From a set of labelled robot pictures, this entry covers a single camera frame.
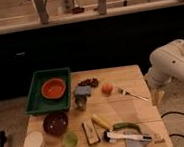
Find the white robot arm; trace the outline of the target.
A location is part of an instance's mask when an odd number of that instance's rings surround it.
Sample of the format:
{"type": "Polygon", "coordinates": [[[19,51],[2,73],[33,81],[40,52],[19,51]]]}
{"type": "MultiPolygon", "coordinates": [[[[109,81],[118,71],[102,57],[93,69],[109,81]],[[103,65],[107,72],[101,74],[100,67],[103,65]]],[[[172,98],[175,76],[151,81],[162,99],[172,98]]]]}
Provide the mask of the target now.
{"type": "Polygon", "coordinates": [[[184,40],[176,39],[154,49],[149,61],[151,67],[144,79],[152,95],[151,103],[156,106],[164,96],[161,87],[170,83],[173,77],[184,82],[184,40]]]}

